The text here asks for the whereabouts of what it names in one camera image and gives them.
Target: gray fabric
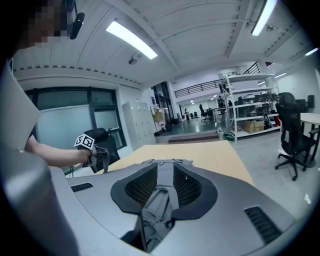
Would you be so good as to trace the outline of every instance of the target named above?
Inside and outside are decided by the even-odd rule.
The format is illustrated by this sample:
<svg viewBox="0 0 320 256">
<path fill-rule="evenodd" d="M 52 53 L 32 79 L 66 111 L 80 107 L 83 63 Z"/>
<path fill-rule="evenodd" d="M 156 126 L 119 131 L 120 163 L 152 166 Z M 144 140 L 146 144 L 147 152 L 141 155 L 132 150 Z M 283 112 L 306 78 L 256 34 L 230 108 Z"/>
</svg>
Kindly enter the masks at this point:
<svg viewBox="0 0 320 256">
<path fill-rule="evenodd" d="M 173 227 L 171 214 L 179 208 L 178 195 L 173 186 L 173 163 L 191 165 L 192 161 L 184 159 L 148 160 L 142 164 L 157 163 L 157 186 L 142 209 L 144 235 L 147 252 L 151 252 Z"/>
</svg>

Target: desk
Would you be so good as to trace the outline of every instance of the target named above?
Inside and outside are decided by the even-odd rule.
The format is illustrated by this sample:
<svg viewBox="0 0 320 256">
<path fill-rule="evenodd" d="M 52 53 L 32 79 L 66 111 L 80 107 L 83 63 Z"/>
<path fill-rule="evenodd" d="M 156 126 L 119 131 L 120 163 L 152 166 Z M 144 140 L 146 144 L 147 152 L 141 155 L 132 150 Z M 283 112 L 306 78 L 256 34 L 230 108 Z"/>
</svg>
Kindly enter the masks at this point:
<svg viewBox="0 0 320 256">
<path fill-rule="evenodd" d="M 302 122 L 302 132 L 305 129 L 305 123 L 311 124 L 311 130 L 313 130 L 316 127 L 316 125 L 318 126 L 318 128 L 320 126 L 320 114 L 317 114 L 317 113 L 301 113 L 300 120 Z M 316 165 L 315 156 L 316 156 L 318 145 L 319 145 L 319 139 L 320 139 L 320 134 L 317 135 L 316 144 L 314 146 L 312 155 L 309 155 L 310 151 L 306 153 L 308 157 L 306 165 L 309 168 L 314 167 Z"/>
<path fill-rule="evenodd" d="M 190 144 L 144 145 L 132 154 L 111 164 L 108 172 L 140 164 L 149 159 L 193 160 L 195 167 L 254 183 L 231 144 L 226 141 L 213 141 Z"/>
</svg>

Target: cabinet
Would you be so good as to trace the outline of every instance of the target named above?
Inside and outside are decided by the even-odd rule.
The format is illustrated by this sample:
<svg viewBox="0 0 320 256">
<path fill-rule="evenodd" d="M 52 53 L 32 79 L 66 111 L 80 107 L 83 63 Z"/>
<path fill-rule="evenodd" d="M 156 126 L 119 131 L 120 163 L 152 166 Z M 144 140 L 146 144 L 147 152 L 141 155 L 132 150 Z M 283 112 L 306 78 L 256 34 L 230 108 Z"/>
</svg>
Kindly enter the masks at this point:
<svg viewBox="0 0 320 256">
<path fill-rule="evenodd" d="M 122 105 L 132 150 L 156 143 L 153 117 L 145 102 L 128 101 Z"/>
</svg>

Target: black metal railing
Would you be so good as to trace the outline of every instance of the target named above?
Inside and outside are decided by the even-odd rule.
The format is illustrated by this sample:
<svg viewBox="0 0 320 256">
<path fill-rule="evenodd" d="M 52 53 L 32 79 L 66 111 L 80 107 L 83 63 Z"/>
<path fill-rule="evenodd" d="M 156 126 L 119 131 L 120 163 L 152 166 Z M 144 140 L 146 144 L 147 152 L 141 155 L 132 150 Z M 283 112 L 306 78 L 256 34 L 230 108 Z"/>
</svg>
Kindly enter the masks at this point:
<svg viewBox="0 0 320 256">
<path fill-rule="evenodd" d="M 254 63 L 251 67 L 249 67 L 244 73 L 243 75 L 246 74 L 256 74 L 256 73 L 261 73 L 261 69 L 259 67 L 258 62 Z"/>
<path fill-rule="evenodd" d="M 196 85 L 184 88 L 184 89 L 176 90 L 174 92 L 174 94 L 175 94 L 176 98 L 179 98 L 182 96 L 186 96 L 186 95 L 195 94 L 198 92 L 218 88 L 219 85 L 221 85 L 220 79 L 210 81 L 210 82 L 204 82 L 204 83 L 196 84 Z"/>
</svg>

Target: fluorescent light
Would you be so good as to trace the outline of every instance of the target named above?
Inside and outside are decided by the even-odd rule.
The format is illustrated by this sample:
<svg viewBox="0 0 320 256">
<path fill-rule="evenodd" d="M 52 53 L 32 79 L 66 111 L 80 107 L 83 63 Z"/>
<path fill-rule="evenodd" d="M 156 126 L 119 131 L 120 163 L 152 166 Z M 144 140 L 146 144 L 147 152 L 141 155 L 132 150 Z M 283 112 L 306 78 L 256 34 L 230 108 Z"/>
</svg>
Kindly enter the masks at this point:
<svg viewBox="0 0 320 256">
<path fill-rule="evenodd" d="M 284 76 L 285 74 L 287 74 L 287 73 L 283 73 L 283 74 L 277 75 L 275 78 L 282 77 L 282 76 Z"/>
<path fill-rule="evenodd" d="M 307 53 L 305 54 L 305 56 L 309 56 L 310 54 L 313 54 L 313 53 L 315 53 L 315 52 L 318 51 L 318 50 L 319 50 L 319 48 L 314 48 L 313 50 L 307 52 Z"/>
<path fill-rule="evenodd" d="M 158 55 L 152 50 L 144 41 L 137 37 L 134 33 L 121 26 L 119 23 L 113 21 L 110 26 L 107 27 L 105 31 L 114 34 L 115 36 L 126 41 L 133 47 L 137 48 L 140 52 L 146 55 L 150 60 Z"/>
<path fill-rule="evenodd" d="M 259 36 L 262 29 L 265 27 L 268 19 L 270 18 L 270 15 L 276 6 L 276 3 L 277 3 L 277 0 L 266 0 L 263 10 L 259 15 L 258 21 L 255 23 L 251 31 L 251 34 L 253 36 L 256 36 L 256 37 Z"/>
</svg>

